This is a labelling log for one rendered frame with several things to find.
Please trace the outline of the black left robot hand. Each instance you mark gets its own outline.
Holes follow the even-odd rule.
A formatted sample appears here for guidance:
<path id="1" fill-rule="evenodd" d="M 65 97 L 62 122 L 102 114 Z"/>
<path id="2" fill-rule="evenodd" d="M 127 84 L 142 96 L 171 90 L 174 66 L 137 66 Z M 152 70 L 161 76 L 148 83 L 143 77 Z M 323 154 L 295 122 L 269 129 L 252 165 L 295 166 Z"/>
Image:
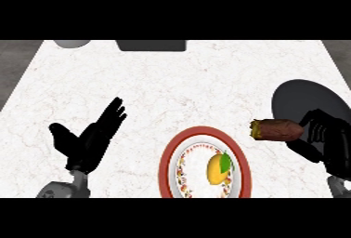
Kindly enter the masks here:
<path id="1" fill-rule="evenodd" d="M 99 120 L 87 126 L 80 136 L 75 136 L 62 124 L 49 125 L 53 147 L 68 157 L 68 171 L 77 170 L 87 175 L 96 169 L 108 150 L 109 141 L 125 119 L 123 100 L 115 98 Z"/>

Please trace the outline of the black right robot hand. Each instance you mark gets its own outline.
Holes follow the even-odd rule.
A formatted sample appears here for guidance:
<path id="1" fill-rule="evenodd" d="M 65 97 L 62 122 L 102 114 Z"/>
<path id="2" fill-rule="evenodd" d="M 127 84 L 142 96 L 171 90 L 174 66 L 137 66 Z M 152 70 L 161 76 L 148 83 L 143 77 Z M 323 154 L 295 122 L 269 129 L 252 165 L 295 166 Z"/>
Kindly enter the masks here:
<path id="1" fill-rule="evenodd" d="M 288 148 L 310 162 L 323 162 L 330 175 L 351 181 L 351 125 L 320 109 L 305 114 L 300 125 L 308 125 L 307 140 L 289 141 Z"/>

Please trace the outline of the brown sweet potato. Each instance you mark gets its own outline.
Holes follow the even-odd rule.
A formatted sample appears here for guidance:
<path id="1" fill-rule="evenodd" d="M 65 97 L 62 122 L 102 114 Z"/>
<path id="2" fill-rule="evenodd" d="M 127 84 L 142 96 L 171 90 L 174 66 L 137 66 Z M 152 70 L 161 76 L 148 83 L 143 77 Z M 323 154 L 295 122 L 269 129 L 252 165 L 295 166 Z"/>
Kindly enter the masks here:
<path id="1" fill-rule="evenodd" d="M 254 120 L 249 129 L 255 140 L 294 141 L 304 133 L 300 124 L 288 119 Z"/>

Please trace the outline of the dark grey pan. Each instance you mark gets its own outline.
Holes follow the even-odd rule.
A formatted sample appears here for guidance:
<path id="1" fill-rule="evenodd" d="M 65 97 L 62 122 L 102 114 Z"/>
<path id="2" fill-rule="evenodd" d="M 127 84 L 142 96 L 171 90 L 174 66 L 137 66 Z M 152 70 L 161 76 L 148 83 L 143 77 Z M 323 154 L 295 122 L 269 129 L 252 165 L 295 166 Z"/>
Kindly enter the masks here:
<path id="1" fill-rule="evenodd" d="M 351 107 L 326 86 L 302 79 L 282 83 L 271 98 L 273 118 L 300 122 L 307 112 L 316 109 L 351 124 Z"/>

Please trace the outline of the red rimmed white plate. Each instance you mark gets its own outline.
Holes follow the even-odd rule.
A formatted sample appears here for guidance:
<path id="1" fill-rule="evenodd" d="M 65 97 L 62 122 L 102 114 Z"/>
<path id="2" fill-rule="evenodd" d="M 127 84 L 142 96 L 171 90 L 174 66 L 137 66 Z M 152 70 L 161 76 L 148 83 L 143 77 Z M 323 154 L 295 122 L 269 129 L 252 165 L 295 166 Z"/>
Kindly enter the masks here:
<path id="1" fill-rule="evenodd" d="M 207 164 L 217 153 L 232 159 L 232 183 L 211 185 Z M 195 126 L 170 141 L 159 164 L 159 191 L 173 198 L 248 198 L 251 171 L 242 149 L 217 128 Z"/>

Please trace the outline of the yellow lemon with green leaf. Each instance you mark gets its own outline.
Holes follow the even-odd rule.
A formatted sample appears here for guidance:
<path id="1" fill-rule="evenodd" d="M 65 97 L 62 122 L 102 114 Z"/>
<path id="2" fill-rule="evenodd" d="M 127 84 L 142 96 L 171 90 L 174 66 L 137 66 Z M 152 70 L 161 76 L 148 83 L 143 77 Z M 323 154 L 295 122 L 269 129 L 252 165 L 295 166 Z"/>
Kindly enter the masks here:
<path id="1" fill-rule="evenodd" d="M 232 183 L 232 159 L 229 154 L 217 153 L 207 164 L 207 180 L 211 185 L 229 185 Z"/>

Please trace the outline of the grey round bowl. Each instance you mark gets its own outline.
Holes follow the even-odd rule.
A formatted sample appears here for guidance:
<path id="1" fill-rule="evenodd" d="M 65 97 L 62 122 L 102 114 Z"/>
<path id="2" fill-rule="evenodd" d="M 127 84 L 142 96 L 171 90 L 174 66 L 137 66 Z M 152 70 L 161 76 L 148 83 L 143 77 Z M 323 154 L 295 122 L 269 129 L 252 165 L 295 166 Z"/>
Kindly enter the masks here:
<path id="1" fill-rule="evenodd" d="M 62 48 L 78 48 L 89 43 L 89 40 L 55 40 L 55 43 Z"/>

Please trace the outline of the dark grey rectangular appliance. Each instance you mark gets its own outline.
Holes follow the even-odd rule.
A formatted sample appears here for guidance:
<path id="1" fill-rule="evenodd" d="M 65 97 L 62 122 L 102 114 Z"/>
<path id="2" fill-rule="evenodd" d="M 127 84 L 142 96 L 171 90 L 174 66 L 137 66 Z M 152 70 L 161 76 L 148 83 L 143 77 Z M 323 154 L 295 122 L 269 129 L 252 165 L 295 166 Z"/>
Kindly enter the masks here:
<path id="1" fill-rule="evenodd" d="M 186 51 L 186 40 L 118 40 L 123 51 Z"/>

